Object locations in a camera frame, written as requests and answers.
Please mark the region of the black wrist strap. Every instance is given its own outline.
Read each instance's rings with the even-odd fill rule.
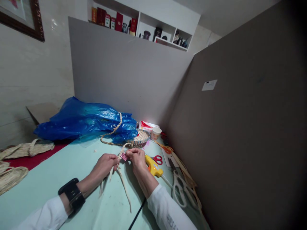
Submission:
[[[62,193],[66,194],[69,200],[69,205],[73,208],[73,213],[70,215],[70,217],[75,215],[85,203],[85,199],[76,185],[78,182],[79,180],[74,178],[58,191],[58,195],[61,195]]]

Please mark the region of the red scissors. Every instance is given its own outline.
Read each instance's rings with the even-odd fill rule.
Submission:
[[[158,165],[162,165],[162,157],[159,155],[156,155],[155,157],[150,157],[151,159],[153,159]]]

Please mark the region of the scissors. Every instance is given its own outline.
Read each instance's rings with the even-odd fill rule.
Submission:
[[[169,164],[171,165],[171,167],[173,169],[173,173],[174,173],[173,199],[177,202],[177,204],[181,208],[185,208],[187,206],[185,195],[183,193],[183,191],[185,191],[185,193],[188,196],[193,208],[198,209],[198,206],[195,202],[195,199],[193,199],[193,197],[191,195],[191,193],[192,193],[194,195],[194,197],[196,197],[195,192],[190,187],[187,186],[184,179],[182,179],[182,177],[179,175],[178,171],[176,170],[176,168],[175,168],[171,159],[169,159]],[[178,200],[178,197],[176,195],[176,187],[179,190],[179,194],[180,194],[180,198],[181,198],[182,203]]]
[[[174,151],[171,147],[169,147],[169,146],[165,146],[165,145],[162,145],[162,144],[160,144],[159,142],[157,142],[157,141],[155,141],[159,146],[161,146],[164,150],[165,150],[165,152],[167,153],[167,154],[172,154],[172,152]]]
[[[153,159],[158,165],[162,165],[162,157],[159,155],[156,155],[155,157],[150,157],[151,159]]]

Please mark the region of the hand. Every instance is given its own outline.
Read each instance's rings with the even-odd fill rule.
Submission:
[[[83,196],[88,196],[109,174],[112,167],[116,171],[119,161],[118,157],[114,154],[103,154],[98,159],[91,173],[77,184]]]
[[[138,148],[134,148],[127,150],[126,155],[130,158],[133,164],[134,175],[137,178],[146,199],[148,199],[159,183],[147,169],[145,152]]]
[[[145,161],[145,152],[141,149],[134,148],[126,151],[126,155],[130,158],[133,164],[134,174],[142,173],[144,170],[147,170],[146,161]]]

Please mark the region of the woven basket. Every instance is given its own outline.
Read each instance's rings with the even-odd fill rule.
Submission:
[[[138,135],[133,140],[126,140],[128,143],[132,143],[134,145],[141,145],[149,141],[150,133],[143,129],[137,129]]]

